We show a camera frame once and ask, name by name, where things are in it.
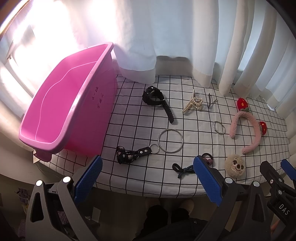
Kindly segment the pink plastic bin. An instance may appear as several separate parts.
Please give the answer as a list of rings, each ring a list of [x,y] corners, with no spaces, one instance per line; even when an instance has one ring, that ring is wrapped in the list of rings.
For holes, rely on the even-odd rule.
[[[118,86],[113,47],[92,46],[64,58],[41,85],[18,134],[38,159],[51,161],[64,149],[101,154]]]

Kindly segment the beige plush sloth face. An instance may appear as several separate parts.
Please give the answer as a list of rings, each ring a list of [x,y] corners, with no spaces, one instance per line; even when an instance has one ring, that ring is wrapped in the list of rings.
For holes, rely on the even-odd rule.
[[[238,154],[229,155],[225,160],[226,174],[235,179],[245,173],[245,161]]]

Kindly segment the pearl hair claw clip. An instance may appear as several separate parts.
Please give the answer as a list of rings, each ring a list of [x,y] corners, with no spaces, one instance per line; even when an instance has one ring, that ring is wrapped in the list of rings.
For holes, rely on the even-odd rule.
[[[195,90],[193,89],[192,95],[186,106],[183,108],[182,113],[186,113],[191,108],[196,110],[202,110],[203,99],[195,96]]]

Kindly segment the checkered white bed sheet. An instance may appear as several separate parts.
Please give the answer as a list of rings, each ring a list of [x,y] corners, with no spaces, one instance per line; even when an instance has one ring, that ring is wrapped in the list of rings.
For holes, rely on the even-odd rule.
[[[197,176],[178,177],[172,165],[185,168],[196,156],[208,153],[213,156],[213,167],[225,174],[225,159],[230,154],[241,154],[242,148],[254,141],[254,128],[245,118],[239,119],[235,138],[229,137],[230,124],[237,113],[238,97],[233,91],[222,96],[216,84],[203,88],[190,77],[157,76],[154,85],[164,94],[174,115],[174,122],[170,123],[162,107],[142,101],[144,84],[121,76],[117,82],[97,188],[139,196],[201,195],[204,189]],[[193,89],[195,96],[203,99],[203,108],[182,113]],[[210,109],[209,93],[217,99]],[[168,128],[179,130],[184,136],[184,146],[175,154],[167,154],[158,147],[159,133]]]

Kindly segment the large silver bangle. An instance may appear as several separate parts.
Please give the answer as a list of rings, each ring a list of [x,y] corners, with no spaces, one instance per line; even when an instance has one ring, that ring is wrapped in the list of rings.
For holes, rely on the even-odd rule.
[[[175,154],[184,146],[184,136],[179,130],[168,128],[159,133],[158,147],[167,154]]]

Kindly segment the black digital wristwatch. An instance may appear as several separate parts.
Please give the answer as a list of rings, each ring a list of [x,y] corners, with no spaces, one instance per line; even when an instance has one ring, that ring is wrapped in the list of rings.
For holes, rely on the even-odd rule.
[[[153,106],[161,105],[166,112],[169,122],[170,123],[174,122],[174,116],[166,101],[166,98],[158,88],[154,86],[149,86],[147,89],[144,90],[142,94],[142,100],[147,105],[153,105]]]

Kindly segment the white curtain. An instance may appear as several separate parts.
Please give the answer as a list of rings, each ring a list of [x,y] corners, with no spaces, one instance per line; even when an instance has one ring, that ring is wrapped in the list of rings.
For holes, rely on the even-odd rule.
[[[295,38],[267,1],[21,1],[1,25],[6,104],[23,115],[61,59],[106,42],[130,80],[213,79],[295,118]]]

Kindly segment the black hairpin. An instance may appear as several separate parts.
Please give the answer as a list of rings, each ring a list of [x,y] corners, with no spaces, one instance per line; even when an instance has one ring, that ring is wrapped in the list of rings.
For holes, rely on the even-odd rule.
[[[217,99],[212,99],[212,96],[210,93],[208,94],[208,99],[209,99],[208,109],[210,109],[217,102]]]

